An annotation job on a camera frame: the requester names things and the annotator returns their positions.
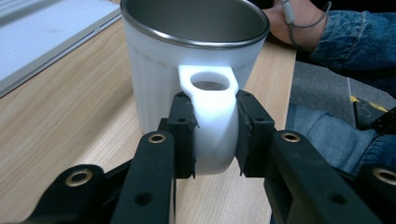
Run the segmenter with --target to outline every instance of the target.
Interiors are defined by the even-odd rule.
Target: wire
[[[313,27],[313,26],[316,26],[318,23],[320,23],[321,21],[323,21],[327,16],[329,16],[329,11],[330,11],[330,8],[331,8],[331,7],[332,7],[332,2],[331,2],[331,1],[327,2],[326,5],[323,7],[323,8],[326,8],[325,13],[324,13],[317,21],[315,21],[315,22],[312,23],[312,24],[309,24],[309,25],[299,25],[299,24],[296,24],[296,23],[292,22],[292,23],[289,25],[289,29],[290,29],[290,31],[289,31],[289,33],[290,33],[290,42],[291,42],[291,44],[292,44],[295,48],[297,48],[297,50],[301,50],[301,51],[305,51],[305,52],[306,52],[306,50],[304,50],[303,48],[301,48],[301,47],[295,42],[295,40],[294,40],[294,35],[293,35],[293,27],[305,29],[305,28],[311,28],[311,27]]]

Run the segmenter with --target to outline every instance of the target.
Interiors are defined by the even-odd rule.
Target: hand
[[[290,0],[294,12],[295,24],[310,25],[320,19],[323,11],[315,7],[310,0]],[[263,10],[271,24],[271,33],[279,40],[291,44],[290,28],[285,22],[280,0],[274,6]],[[294,41],[303,49],[314,51],[326,26],[327,18],[310,28],[293,27]]]

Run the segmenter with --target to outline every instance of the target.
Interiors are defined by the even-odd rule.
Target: cable
[[[283,7],[283,14],[285,15],[285,21],[289,25],[289,30],[290,30],[289,33],[290,33],[290,42],[291,42],[291,44],[295,48],[297,48],[297,50],[301,50],[301,51],[305,51],[306,52],[306,50],[301,48],[295,42],[294,35],[293,35],[293,27],[305,29],[305,28],[311,28],[311,27],[317,25],[318,23],[323,21],[327,16],[329,16],[329,11],[330,11],[330,8],[332,7],[332,2],[331,1],[327,2],[326,5],[323,7],[323,9],[326,8],[325,13],[317,21],[315,21],[314,23],[309,24],[309,25],[300,25],[300,24],[294,23],[294,13],[293,13],[293,10],[291,8],[289,0],[282,0],[281,3],[282,3],[282,7]]]

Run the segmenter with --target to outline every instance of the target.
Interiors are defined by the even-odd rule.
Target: screw hole
[[[379,180],[396,186],[396,173],[384,168],[375,168],[373,174]]]
[[[159,133],[155,133],[148,138],[150,143],[161,143],[165,141],[165,139],[166,139],[165,135]]]
[[[134,197],[134,202],[140,206],[148,205],[149,203],[151,203],[151,201],[152,194],[148,192],[139,193],[136,195],[136,197]]]
[[[92,178],[92,172],[88,169],[83,169],[73,172],[66,178],[65,184],[68,187],[78,187],[86,184]]]
[[[294,133],[282,133],[282,138],[288,142],[300,142],[300,137]]]

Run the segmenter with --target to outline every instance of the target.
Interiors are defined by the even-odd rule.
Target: wooden table
[[[282,129],[295,51],[263,45],[245,87]],[[0,223],[26,219],[58,174],[82,163],[105,172],[134,156],[142,136],[121,21],[0,99]],[[177,181],[177,223],[266,223],[263,179],[221,175]]]

